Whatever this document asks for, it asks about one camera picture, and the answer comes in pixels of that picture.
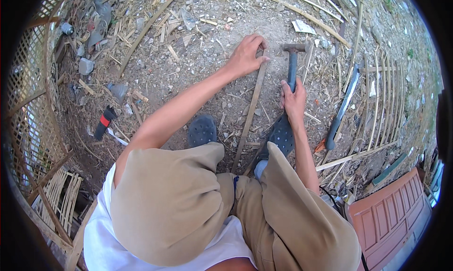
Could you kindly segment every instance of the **metal can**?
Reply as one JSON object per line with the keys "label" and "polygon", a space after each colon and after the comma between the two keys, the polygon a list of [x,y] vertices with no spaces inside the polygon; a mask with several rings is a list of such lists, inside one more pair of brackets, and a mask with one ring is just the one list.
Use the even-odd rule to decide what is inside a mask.
{"label": "metal can", "polygon": [[61,31],[63,31],[63,33],[66,35],[71,35],[72,33],[74,33],[74,27],[65,22],[61,25]]}

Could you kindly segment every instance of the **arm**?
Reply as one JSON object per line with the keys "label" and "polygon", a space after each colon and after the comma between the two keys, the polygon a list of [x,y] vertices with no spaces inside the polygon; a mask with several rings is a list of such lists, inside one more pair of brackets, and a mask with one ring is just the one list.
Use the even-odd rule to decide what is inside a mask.
{"label": "arm", "polygon": [[280,98],[280,107],[285,108],[294,133],[296,173],[307,189],[319,195],[318,173],[314,166],[309,139],[303,123],[307,92],[302,86],[299,77],[296,78],[296,90],[294,93],[291,92],[291,88],[286,81],[283,80],[281,84],[282,95]]}
{"label": "arm", "polygon": [[262,36],[244,37],[228,62],[207,79],[190,86],[149,116],[116,161],[113,182],[120,183],[127,157],[134,149],[161,148],[164,143],[215,93],[229,82],[257,70],[268,57],[256,58],[258,48],[268,48]]}

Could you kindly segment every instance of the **hammer head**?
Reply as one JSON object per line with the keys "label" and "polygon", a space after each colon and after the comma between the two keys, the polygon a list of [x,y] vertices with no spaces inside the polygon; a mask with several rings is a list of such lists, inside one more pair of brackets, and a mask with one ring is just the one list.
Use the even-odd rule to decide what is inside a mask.
{"label": "hammer head", "polygon": [[282,48],[285,52],[305,52],[307,44],[283,44]]}

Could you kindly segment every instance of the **black cable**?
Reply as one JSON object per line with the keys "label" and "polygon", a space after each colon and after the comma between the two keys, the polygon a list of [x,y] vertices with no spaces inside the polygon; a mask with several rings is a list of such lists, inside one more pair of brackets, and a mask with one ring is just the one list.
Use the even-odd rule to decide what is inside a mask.
{"label": "black cable", "polygon": [[[333,199],[332,195],[330,193],[327,192],[327,190],[325,190],[323,187],[319,186],[320,189],[322,189],[326,195],[328,195],[330,197],[330,199],[332,200],[333,202],[333,205],[335,206],[335,209],[337,210],[337,212],[343,217],[345,218],[345,220],[347,221],[348,219],[346,219],[345,216],[342,215],[342,213],[340,212],[340,208],[338,207],[337,203],[335,202],[335,200]],[[363,264],[363,268],[365,269],[365,271],[369,271],[368,269],[368,265],[366,264],[366,260],[365,260],[365,256],[363,255],[363,252],[362,252],[362,264]]]}

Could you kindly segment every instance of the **white paper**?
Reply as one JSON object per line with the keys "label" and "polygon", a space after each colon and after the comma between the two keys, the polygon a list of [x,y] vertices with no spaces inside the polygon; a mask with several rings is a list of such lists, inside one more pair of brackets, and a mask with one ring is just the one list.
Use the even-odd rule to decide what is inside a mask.
{"label": "white paper", "polygon": [[305,24],[300,19],[296,19],[295,21],[292,21],[291,23],[293,24],[294,30],[296,30],[296,32],[305,32],[305,33],[311,33],[311,34],[316,35],[316,31],[311,26],[309,26],[308,24]]}
{"label": "white paper", "polygon": [[113,133],[113,131],[111,130],[110,127],[107,128],[107,131],[109,132],[109,134],[110,134],[111,136],[113,136],[113,137],[114,137],[117,141],[119,141],[122,145],[125,145],[125,146],[128,145],[128,143],[127,143],[126,141],[124,141],[124,140],[122,140],[121,138],[117,137],[117,136]]}

